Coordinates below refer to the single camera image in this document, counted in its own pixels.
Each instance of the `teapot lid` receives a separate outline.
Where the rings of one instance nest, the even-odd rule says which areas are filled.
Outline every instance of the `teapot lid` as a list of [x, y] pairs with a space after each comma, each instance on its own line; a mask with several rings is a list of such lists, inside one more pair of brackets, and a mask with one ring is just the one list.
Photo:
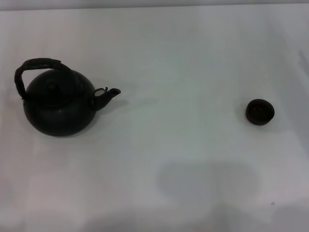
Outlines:
[[38, 75], [29, 84], [26, 93], [30, 101], [41, 106], [56, 107], [72, 100], [76, 83], [71, 73], [62, 70], [48, 70]]

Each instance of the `teapot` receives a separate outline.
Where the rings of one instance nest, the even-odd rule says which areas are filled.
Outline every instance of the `teapot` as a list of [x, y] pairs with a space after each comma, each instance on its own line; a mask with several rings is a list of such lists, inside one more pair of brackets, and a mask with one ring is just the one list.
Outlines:
[[[51, 69], [35, 77], [27, 90], [22, 80], [26, 70]], [[77, 71], [50, 58], [27, 60], [15, 72], [14, 81], [23, 99], [28, 121], [38, 131], [51, 136], [68, 136], [84, 129], [96, 111], [121, 93], [119, 89], [95, 89]]]

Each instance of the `small dark cup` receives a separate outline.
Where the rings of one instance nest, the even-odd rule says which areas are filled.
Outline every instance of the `small dark cup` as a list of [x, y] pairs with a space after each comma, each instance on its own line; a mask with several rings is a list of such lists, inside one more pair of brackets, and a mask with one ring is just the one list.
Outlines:
[[270, 122], [275, 115], [274, 107], [263, 99], [255, 99], [249, 102], [246, 109], [246, 117], [249, 122], [262, 126]]

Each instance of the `white table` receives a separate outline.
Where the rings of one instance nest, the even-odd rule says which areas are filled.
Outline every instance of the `white table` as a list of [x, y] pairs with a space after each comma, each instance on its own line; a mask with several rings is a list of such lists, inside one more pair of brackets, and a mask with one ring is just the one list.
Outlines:
[[[14, 85], [38, 57], [122, 93], [43, 135]], [[309, 4], [0, 12], [0, 232], [308, 228]]]

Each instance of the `wrapped handle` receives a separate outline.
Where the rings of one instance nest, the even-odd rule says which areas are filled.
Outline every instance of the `wrapped handle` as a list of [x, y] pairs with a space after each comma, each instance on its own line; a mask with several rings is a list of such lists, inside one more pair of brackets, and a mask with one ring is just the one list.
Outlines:
[[36, 70], [36, 69], [56, 69], [56, 70], [62, 70], [69, 73], [69, 76], [74, 79], [76, 86], [77, 86], [77, 92], [81, 89], [81, 83], [77, 76], [72, 72], [72, 70], [61, 63], [60, 60], [56, 59], [50, 59], [50, 58], [36, 58], [36, 59], [29, 59], [25, 61], [22, 66], [20, 66], [15, 71], [15, 85], [18, 91], [18, 94], [22, 97], [22, 99], [27, 99], [27, 93], [25, 89], [24, 82], [22, 80], [22, 73], [26, 70]]

